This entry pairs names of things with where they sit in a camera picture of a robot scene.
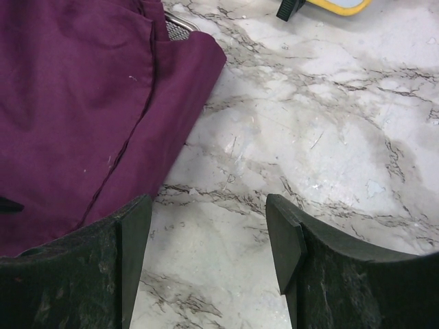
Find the purple cloth wrap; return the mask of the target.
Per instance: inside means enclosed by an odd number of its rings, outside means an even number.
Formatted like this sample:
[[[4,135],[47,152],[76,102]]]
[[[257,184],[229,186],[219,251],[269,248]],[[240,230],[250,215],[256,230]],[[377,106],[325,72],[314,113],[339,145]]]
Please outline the purple cloth wrap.
[[[1,2],[1,254],[154,195],[226,56],[168,36],[160,1]]]

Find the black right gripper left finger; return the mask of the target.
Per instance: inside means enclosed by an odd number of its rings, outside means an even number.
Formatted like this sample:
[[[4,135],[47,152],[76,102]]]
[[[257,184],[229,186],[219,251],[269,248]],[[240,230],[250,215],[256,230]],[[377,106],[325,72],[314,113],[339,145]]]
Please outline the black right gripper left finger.
[[[129,328],[152,220],[142,195],[113,214],[1,258],[2,328]]]

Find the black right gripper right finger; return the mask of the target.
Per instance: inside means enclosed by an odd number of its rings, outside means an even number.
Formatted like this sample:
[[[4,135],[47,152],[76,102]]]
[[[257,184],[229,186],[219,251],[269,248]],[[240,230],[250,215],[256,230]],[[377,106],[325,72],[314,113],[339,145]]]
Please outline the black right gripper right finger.
[[[437,254],[367,243],[281,195],[268,195],[265,213],[293,328],[438,327]]]

